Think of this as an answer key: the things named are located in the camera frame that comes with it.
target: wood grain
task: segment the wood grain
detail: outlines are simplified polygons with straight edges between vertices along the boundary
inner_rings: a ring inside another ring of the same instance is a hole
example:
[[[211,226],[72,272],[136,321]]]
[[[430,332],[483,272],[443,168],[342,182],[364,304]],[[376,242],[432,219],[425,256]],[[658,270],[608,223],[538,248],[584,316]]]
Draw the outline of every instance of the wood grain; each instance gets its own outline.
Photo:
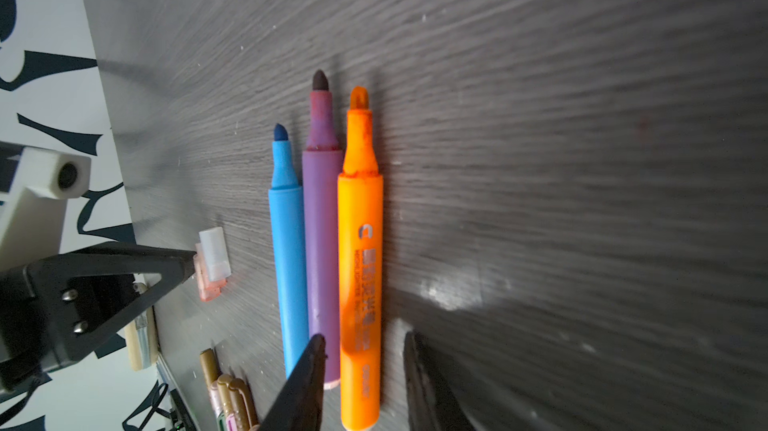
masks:
[[[266,191],[312,73],[369,88],[386,179],[378,429],[426,334],[486,429],[764,429],[768,0],[85,0],[140,244],[221,225],[160,345],[203,430],[197,353],[283,383]],[[323,429],[340,429],[338,391]]]

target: purple marker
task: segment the purple marker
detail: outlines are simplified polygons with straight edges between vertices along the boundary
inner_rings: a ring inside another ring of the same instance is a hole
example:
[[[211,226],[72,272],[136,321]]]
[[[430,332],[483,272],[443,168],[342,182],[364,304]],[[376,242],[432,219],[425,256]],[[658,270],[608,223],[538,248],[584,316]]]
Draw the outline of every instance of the purple marker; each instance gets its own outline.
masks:
[[[328,78],[318,70],[310,94],[310,137],[302,156],[306,290],[310,337],[326,338],[325,389],[339,385],[339,201],[344,153],[333,129]]]

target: orange highlighter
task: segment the orange highlighter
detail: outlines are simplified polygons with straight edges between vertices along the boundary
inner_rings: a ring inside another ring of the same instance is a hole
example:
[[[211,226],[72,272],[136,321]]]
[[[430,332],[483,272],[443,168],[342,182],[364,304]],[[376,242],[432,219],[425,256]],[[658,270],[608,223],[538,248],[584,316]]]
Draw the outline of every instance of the orange highlighter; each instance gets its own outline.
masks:
[[[350,431],[379,420],[384,178],[373,154],[368,91],[352,90],[339,176],[341,421]]]

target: silver logo on highlighter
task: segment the silver logo on highlighter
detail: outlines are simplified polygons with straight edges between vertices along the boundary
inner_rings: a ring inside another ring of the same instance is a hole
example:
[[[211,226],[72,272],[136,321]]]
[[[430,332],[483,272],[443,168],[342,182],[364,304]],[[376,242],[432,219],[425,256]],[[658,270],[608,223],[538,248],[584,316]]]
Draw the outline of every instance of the silver logo on highlighter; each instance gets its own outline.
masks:
[[[362,225],[360,226],[360,229],[357,230],[358,236],[360,236],[360,239],[363,237],[367,237],[368,239],[373,237],[373,226],[371,225]]]

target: blue marker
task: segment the blue marker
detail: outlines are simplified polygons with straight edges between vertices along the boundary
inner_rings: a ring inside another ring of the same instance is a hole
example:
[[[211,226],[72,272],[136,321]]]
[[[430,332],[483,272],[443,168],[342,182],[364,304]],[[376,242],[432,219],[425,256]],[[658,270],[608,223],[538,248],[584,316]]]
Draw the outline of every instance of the blue marker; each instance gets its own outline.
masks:
[[[275,126],[272,156],[275,165],[270,189],[272,246],[288,377],[310,341],[310,321],[306,306],[303,190],[293,170],[288,131],[280,124]]]

